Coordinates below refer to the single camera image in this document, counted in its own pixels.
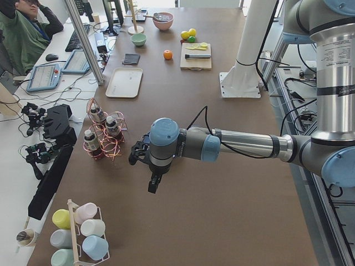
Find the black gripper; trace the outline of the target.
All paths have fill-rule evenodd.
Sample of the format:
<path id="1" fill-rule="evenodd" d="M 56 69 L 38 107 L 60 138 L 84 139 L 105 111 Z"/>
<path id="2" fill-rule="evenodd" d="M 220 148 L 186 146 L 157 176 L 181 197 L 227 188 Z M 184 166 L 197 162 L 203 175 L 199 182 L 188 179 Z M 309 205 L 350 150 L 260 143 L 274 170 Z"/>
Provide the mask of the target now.
<path id="1" fill-rule="evenodd" d="M 128 157 L 129 164 L 135 165 L 137 161 L 140 161 L 146 165 L 150 165 L 150 139 L 149 134 L 145 134 L 141 137 L 139 141 L 136 142 L 134 146 L 131 147 L 131 153 Z M 158 190 L 159 184 L 162 179 L 162 174 L 155 174 L 151 175 L 151 179 L 148 185 L 148 192 L 156 193 Z"/>

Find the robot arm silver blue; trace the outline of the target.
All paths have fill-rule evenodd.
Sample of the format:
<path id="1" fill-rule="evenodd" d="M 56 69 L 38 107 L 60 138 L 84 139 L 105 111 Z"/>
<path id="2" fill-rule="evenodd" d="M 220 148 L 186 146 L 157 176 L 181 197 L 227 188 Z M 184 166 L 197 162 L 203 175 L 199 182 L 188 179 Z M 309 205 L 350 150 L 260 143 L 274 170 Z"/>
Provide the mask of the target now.
<path id="1" fill-rule="evenodd" d="M 147 164 L 156 192 L 176 157 L 213 162 L 221 151 L 279 158 L 340 187 L 354 186 L 354 2 L 286 1 L 283 38 L 317 46 L 317 128 L 310 136 L 260 135 L 153 122 L 131 149 L 129 163 Z"/>

